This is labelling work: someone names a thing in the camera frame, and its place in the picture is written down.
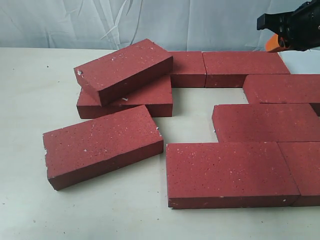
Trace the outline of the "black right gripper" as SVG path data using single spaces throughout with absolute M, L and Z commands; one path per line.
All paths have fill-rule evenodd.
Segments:
M 268 14 L 257 18 L 256 29 L 268 29 L 274 35 L 266 42 L 265 51 L 278 53 L 300 51 L 320 46 L 320 2 L 306 1 L 294 11 Z

